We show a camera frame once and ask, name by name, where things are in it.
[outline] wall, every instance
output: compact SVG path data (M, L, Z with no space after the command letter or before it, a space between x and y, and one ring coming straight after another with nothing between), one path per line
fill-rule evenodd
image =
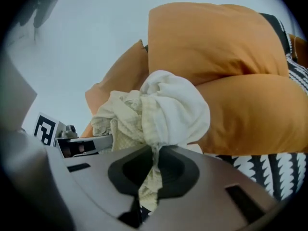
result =
M176 1L244 5L277 16L288 32L303 37L281 0L59 0L35 41L33 18L8 35L8 41L16 39L7 46L9 55L38 93L23 125L26 131L32 133L41 111L75 125L81 134L91 119L84 92L134 42L147 44L151 8Z

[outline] towel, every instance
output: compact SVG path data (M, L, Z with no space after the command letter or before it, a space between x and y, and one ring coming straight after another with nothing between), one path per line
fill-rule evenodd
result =
M166 145L186 146L204 136L210 125L207 103L188 80L158 70L148 76L140 91L112 91L91 125L93 135L112 134L112 150L148 144L154 166L139 190L140 204L153 211L162 187L159 149Z

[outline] white cloth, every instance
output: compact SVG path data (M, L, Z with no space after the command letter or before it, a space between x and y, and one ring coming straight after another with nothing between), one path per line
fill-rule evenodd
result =
M186 146L199 140L209 128L210 111L191 82L158 70L149 75L140 91L112 91L91 124L94 136L113 135L113 151L146 143L158 155L162 146ZM162 187L159 170L154 169L139 190L140 195L147 193L143 199L150 197L151 204ZM150 208L155 209L156 202Z

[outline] orange pillow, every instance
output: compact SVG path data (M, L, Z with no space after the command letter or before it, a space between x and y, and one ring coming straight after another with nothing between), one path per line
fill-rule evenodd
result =
M170 3L149 16L149 72L195 86L227 76L288 76L280 40L262 15L238 5Z
M205 153L261 155L308 151L308 97L277 75L233 76L197 86L211 123Z
M85 93L92 115L109 99L111 91L139 90L148 75L148 52L139 40L113 64L100 83ZM91 124L80 137L93 137Z

